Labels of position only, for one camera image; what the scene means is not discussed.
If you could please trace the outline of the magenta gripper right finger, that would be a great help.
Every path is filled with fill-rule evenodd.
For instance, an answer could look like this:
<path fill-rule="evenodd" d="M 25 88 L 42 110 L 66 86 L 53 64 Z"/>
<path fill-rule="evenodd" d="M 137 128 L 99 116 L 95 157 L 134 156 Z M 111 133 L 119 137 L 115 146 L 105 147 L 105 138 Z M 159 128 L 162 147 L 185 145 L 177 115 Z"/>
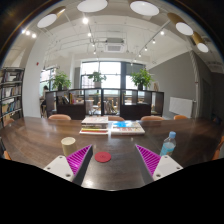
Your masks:
<path fill-rule="evenodd" d="M 170 156 L 159 156 L 151 150 L 135 145 L 137 162 L 145 184 L 159 180 L 182 169 Z"/>

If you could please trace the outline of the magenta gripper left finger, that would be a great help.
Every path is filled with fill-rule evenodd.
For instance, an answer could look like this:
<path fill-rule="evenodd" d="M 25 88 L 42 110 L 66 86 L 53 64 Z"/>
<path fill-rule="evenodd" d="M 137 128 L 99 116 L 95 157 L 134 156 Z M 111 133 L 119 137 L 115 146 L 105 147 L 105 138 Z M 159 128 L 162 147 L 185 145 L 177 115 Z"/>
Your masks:
<path fill-rule="evenodd" d="M 67 157 L 59 155 L 44 170 L 81 186 L 92 155 L 93 148 L 88 145 Z"/>

